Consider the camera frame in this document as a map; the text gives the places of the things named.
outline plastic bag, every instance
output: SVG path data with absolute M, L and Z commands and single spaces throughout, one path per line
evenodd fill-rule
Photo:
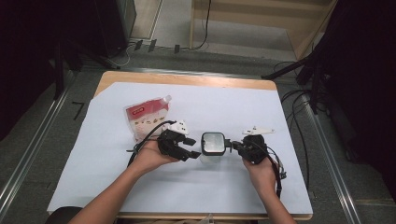
M 125 108 L 129 126 L 134 134 L 136 143 L 140 143 L 161 122 L 166 121 L 169 110 L 170 95 L 156 98 L 141 104 L 130 105 Z M 159 128 L 151 136 L 160 135 Z

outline tripod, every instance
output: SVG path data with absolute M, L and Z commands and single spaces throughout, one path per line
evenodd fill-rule
M 320 78 L 324 75 L 322 65 L 324 59 L 326 58 L 326 54 L 328 54 L 329 47 L 333 44 L 332 41 L 335 32 L 337 31 L 339 24 L 347 16 L 350 8 L 351 4 L 345 3 L 344 1 L 338 1 L 332 13 L 332 17 L 330 18 L 329 25 L 326 29 L 324 36 L 320 39 L 312 52 L 296 63 L 292 63 L 291 65 L 288 65 L 285 68 L 274 72 L 271 75 L 262 76 L 262 79 L 273 80 L 302 66 L 303 68 L 296 78 L 297 84 L 304 85 L 309 81 L 311 77 L 313 77 L 312 94 L 309 104 L 314 113 L 317 114 L 318 111 L 316 105 L 318 103 L 318 86 Z

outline forearm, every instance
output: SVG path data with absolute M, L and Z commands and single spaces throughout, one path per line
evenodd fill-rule
M 296 223 L 273 190 L 260 189 L 258 193 L 271 223 Z
M 130 166 L 69 223 L 113 223 L 125 198 L 141 175 Z

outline person's left hand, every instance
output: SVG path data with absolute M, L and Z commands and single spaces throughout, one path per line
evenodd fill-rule
M 175 161 L 178 160 L 161 153 L 158 149 L 157 141 L 147 141 L 129 167 L 136 169 L 141 175 L 144 175 L 161 165 Z

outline white object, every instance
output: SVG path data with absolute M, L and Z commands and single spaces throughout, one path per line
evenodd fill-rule
M 288 178 L 282 180 L 281 201 L 291 214 L 313 213 L 277 91 L 144 83 L 114 83 L 91 100 L 48 211 L 84 207 L 109 186 L 126 168 L 131 153 L 125 150 L 134 146 L 123 107 L 166 94 L 173 98 L 167 119 L 188 120 L 189 138 L 197 142 L 206 132 L 238 140 L 247 126 L 276 129 L 265 142 L 288 171 Z M 235 109 L 235 102 L 240 109 Z M 201 150 L 200 144 L 183 147 Z M 262 214 L 265 208 L 241 157 L 227 151 L 213 166 L 188 159 L 144 175 L 120 211 L 232 216 Z
M 250 130 L 242 131 L 242 134 L 247 134 L 247 135 L 257 135 L 257 134 L 265 134 L 265 133 L 275 133 L 275 129 L 256 128 L 256 126 L 254 126 Z
M 189 129 L 187 128 L 184 120 L 178 120 L 176 123 L 169 125 L 167 129 L 174 131 L 175 133 L 189 134 Z

